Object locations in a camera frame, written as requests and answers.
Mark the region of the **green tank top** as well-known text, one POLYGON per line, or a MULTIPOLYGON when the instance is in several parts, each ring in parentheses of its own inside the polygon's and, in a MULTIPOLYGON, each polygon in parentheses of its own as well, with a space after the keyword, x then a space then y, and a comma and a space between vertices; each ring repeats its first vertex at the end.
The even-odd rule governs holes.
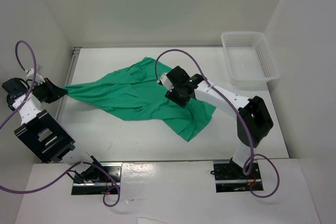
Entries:
POLYGON ((161 120, 183 140, 190 141, 211 121, 216 108, 191 99, 181 107, 165 97, 155 71, 169 72, 170 67, 153 58, 111 72, 94 82, 64 86, 68 96, 99 108, 124 121, 161 120))

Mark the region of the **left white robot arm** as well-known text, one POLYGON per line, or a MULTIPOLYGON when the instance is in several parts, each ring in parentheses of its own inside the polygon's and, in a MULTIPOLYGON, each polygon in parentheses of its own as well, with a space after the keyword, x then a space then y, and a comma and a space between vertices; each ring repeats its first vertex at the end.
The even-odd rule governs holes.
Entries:
POLYGON ((20 104, 21 126, 14 130, 19 138, 42 163, 60 162, 75 149, 75 140, 41 104, 52 103, 68 91, 54 85, 48 78, 29 86, 22 78, 12 78, 2 84, 11 110, 20 104))

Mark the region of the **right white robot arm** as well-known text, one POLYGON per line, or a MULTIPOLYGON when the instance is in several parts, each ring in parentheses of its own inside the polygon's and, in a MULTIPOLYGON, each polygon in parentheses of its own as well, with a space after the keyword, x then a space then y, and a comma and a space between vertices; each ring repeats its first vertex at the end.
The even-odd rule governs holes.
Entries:
POLYGON ((229 170, 235 178, 246 175, 250 170, 249 163, 255 157, 255 149, 274 126, 264 100, 259 96, 247 98, 234 94, 211 83, 201 74, 190 77, 179 66, 163 73, 158 83, 167 89, 165 96, 181 107, 194 99, 208 103, 236 120, 240 144, 229 170))

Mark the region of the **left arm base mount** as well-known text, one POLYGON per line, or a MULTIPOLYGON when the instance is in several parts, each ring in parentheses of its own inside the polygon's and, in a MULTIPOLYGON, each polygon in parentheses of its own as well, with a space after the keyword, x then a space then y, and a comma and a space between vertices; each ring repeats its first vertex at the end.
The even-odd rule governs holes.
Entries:
MULTIPOLYGON (((120 186, 122 163, 104 162, 101 163, 101 166, 115 180, 117 185, 120 186)), ((108 192, 108 195, 117 194, 117 189, 112 187, 111 180, 96 168, 84 165, 81 173, 76 174, 74 171, 72 172, 74 174, 72 195, 103 195, 110 188, 112 190, 108 192)))

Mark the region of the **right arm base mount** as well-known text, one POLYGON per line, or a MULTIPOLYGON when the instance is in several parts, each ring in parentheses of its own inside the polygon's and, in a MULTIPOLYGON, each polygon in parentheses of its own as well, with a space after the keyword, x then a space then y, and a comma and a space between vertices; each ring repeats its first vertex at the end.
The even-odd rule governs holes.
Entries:
POLYGON ((231 164, 229 161, 213 163, 213 170, 210 173, 215 178, 217 193, 243 192, 249 191, 252 186, 253 191, 263 191, 263 183, 259 165, 254 162, 252 173, 244 175, 242 169, 231 164))

